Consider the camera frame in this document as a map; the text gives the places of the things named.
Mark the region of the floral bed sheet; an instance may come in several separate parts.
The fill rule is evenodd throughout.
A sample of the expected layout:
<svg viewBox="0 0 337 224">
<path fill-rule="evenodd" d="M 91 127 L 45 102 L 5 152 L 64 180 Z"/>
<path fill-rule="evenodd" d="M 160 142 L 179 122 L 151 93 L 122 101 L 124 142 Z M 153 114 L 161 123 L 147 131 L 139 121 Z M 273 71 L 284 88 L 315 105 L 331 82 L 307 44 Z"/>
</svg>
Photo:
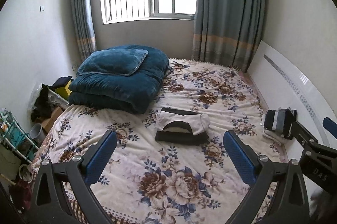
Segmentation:
<svg viewBox="0 0 337 224">
<path fill-rule="evenodd" d="M 208 140 L 181 145 L 155 140 L 163 107 L 207 114 Z M 74 105 L 55 121 L 30 168 L 44 159 L 67 162 L 107 130 L 118 142 L 91 189 L 114 223 L 225 223 L 248 191 L 223 146 L 232 130 L 257 154 L 280 161 L 266 139 L 259 98 L 232 67 L 171 59 L 163 86 L 146 113 Z"/>
</svg>

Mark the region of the white bed headboard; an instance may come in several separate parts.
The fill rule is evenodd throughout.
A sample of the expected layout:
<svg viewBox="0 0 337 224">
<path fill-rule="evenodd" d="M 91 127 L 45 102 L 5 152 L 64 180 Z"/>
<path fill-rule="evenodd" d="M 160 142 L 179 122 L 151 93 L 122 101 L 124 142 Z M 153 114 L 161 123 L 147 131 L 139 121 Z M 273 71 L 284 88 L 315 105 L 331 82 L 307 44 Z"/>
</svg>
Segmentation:
<svg viewBox="0 0 337 224">
<path fill-rule="evenodd" d="M 247 70 L 262 100 L 270 110 L 292 108 L 299 121 L 322 145 L 336 148 L 323 119 L 336 116 L 314 84 L 286 57 L 261 42 Z"/>
</svg>

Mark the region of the green metal rack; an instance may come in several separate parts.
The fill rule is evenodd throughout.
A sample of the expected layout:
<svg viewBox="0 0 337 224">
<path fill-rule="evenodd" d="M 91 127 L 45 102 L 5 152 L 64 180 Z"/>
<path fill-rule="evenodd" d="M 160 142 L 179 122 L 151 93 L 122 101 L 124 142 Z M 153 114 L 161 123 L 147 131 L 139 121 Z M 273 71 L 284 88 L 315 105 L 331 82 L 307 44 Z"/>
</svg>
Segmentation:
<svg viewBox="0 0 337 224">
<path fill-rule="evenodd" d="M 9 148 L 29 164 L 32 164 L 34 155 L 39 150 L 12 112 L 5 108 L 1 108 L 1 145 Z"/>
</svg>

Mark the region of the right teal curtain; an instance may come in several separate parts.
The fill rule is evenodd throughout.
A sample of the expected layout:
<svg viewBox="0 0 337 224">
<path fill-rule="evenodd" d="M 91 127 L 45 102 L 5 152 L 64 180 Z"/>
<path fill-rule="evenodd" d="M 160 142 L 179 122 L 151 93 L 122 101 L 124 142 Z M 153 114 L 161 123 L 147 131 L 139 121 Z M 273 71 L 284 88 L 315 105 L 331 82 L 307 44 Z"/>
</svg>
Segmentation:
<svg viewBox="0 0 337 224">
<path fill-rule="evenodd" d="M 192 59 L 246 72 L 262 38 L 266 0 L 197 0 Z"/>
</svg>

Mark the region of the teal curtain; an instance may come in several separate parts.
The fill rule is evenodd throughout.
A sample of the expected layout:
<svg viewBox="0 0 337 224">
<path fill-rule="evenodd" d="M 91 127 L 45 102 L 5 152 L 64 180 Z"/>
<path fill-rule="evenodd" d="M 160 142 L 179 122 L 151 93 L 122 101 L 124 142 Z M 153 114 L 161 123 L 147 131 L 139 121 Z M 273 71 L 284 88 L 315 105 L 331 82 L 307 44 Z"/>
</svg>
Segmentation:
<svg viewBox="0 0 337 224">
<path fill-rule="evenodd" d="M 71 0 L 76 41 L 82 61 L 96 51 L 90 0 Z"/>
<path fill-rule="evenodd" d="M 192 59 L 246 72 L 262 38 L 266 0 L 197 0 Z"/>
</svg>

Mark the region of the left teal curtain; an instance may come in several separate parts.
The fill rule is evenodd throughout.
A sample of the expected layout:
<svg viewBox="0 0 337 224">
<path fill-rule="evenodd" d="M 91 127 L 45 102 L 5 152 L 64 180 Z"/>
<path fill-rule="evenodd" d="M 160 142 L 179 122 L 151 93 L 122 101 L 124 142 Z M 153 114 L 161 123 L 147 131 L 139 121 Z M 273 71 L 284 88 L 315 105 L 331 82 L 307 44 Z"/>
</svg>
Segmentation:
<svg viewBox="0 0 337 224">
<path fill-rule="evenodd" d="M 71 0 L 76 41 L 82 61 L 96 51 L 90 0 Z"/>
</svg>

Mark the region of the teal velvet pillow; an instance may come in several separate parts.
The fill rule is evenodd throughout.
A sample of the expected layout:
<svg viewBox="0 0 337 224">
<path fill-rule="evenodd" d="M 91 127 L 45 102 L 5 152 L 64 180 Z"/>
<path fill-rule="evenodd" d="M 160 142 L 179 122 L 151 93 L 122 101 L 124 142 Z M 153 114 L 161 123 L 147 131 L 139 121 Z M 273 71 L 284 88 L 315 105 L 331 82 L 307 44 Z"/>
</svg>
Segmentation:
<svg viewBox="0 0 337 224">
<path fill-rule="evenodd" d="M 145 49 L 106 49 L 92 53 L 83 61 L 76 76 L 102 74 L 108 76 L 131 76 L 148 55 Z"/>
</svg>

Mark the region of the beige long-sleeve shirt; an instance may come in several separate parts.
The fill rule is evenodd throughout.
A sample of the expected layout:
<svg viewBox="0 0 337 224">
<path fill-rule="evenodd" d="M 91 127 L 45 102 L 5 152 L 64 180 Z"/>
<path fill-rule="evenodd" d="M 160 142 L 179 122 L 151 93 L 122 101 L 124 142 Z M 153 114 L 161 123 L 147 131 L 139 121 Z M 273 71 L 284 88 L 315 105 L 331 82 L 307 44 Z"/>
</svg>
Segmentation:
<svg viewBox="0 0 337 224">
<path fill-rule="evenodd" d="M 159 131 L 168 131 L 170 128 L 178 128 L 182 133 L 199 135 L 210 126 L 210 118 L 207 114 L 178 114 L 161 110 L 156 119 L 155 127 Z"/>
</svg>

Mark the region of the yellow box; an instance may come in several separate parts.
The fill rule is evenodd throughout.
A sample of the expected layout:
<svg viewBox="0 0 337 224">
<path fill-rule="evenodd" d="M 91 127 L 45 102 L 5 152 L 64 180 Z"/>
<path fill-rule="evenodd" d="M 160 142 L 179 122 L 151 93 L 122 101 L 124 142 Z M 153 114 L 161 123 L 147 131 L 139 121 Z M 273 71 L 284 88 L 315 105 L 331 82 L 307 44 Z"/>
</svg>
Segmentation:
<svg viewBox="0 0 337 224">
<path fill-rule="evenodd" d="M 68 83 L 65 84 L 65 86 L 61 86 L 55 89 L 55 92 L 67 101 L 71 94 L 71 90 L 69 89 L 70 84 L 71 81 L 68 81 Z"/>
</svg>

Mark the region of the dark clothes pile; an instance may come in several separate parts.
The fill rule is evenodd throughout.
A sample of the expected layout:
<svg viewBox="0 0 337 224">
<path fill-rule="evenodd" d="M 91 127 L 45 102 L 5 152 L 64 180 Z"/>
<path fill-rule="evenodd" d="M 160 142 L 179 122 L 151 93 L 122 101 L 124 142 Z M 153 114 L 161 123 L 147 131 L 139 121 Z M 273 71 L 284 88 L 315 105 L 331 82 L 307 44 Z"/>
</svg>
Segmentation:
<svg viewBox="0 0 337 224">
<path fill-rule="evenodd" d="M 30 114 L 32 122 L 44 121 L 52 116 L 54 106 L 49 102 L 49 88 L 45 84 L 38 87 L 38 95 L 34 100 Z"/>
</svg>

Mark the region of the teal folded quilt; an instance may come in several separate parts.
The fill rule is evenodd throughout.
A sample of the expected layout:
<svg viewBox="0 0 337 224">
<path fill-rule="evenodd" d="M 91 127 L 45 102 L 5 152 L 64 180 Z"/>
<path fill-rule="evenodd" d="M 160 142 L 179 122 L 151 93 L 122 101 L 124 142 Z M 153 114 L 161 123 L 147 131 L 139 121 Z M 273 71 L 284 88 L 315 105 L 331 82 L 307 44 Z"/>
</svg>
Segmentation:
<svg viewBox="0 0 337 224">
<path fill-rule="evenodd" d="M 167 55 L 154 47 L 124 45 L 108 49 L 145 49 L 148 55 L 131 76 L 92 74 L 75 76 L 70 84 L 71 105 L 143 114 L 160 91 L 169 67 Z"/>
</svg>

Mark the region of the striped folded clothes stack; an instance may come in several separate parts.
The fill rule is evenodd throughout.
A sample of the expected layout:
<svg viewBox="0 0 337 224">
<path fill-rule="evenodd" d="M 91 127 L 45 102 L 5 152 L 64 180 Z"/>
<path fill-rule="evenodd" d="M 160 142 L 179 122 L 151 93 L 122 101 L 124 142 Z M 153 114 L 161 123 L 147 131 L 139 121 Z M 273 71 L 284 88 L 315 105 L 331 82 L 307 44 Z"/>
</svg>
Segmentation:
<svg viewBox="0 0 337 224">
<path fill-rule="evenodd" d="M 267 110 L 263 116 L 263 136 L 273 140 L 278 145 L 284 145 L 293 139 L 292 124 L 296 122 L 297 111 L 286 109 Z"/>
</svg>

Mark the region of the cardboard box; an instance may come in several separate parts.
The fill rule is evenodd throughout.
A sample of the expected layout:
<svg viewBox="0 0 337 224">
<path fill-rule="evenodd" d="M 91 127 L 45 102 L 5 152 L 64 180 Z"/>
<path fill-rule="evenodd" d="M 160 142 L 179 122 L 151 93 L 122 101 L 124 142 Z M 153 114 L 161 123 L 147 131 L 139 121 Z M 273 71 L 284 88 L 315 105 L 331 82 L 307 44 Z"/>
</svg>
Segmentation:
<svg viewBox="0 0 337 224">
<path fill-rule="evenodd" d="M 42 125 L 42 128 L 43 130 L 48 133 L 53 125 L 54 125 L 54 122 L 59 118 L 59 116 L 63 113 L 63 110 L 61 107 L 57 106 L 53 111 L 52 111 L 52 114 L 51 114 L 51 117 L 48 118 L 48 119 L 45 119 L 41 125 Z"/>
</svg>

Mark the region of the grey plastic bucket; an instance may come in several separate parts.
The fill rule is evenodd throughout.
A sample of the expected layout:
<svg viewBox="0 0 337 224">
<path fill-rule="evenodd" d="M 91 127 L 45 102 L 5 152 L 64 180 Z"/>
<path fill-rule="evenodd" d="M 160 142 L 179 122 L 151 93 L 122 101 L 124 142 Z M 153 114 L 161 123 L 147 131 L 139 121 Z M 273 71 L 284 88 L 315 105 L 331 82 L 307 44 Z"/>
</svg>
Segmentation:
<svg viewBox="0 0 337 224">
<path fill-rule="evenodd" d="M 31 128 L 30 137 L 38 144 L 41 144 L 44 141 L 46 135 L 40 123 L 34 124 L 34 126 Z"/>
</svg>

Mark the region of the folded black garment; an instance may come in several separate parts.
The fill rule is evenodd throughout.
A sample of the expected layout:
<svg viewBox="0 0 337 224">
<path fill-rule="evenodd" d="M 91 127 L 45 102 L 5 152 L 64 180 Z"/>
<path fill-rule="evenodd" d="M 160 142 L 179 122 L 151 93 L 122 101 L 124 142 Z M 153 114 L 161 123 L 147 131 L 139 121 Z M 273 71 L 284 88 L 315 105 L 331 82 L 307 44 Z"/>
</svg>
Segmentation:
<svg viewBox="0 0 337 224">
<path fill-rule="evenodd" d="M 161 110 L 168 111 L 170 113 L 178 113 L 178 114 L 198 113 L 198 112 L 185 111 L 185 110 L 180 110 L 180 109 L 173 109 L 171 107 L 163 107 L 161 108 Z M 171 142 L 171 143 L 178 143 L 182 145 L 200 145 L 200 144 L 206 143 L 209 139 L 207 130 L 204 133 L 201 133 L 199 135 L 192 135 L 191 133 L 182 133 L 180 132 L 180 129 L 178 128 L 170 128 L 168 129 L 168 131 L 159 131 L 156 128 L 155 140 Z"/>
</svg>

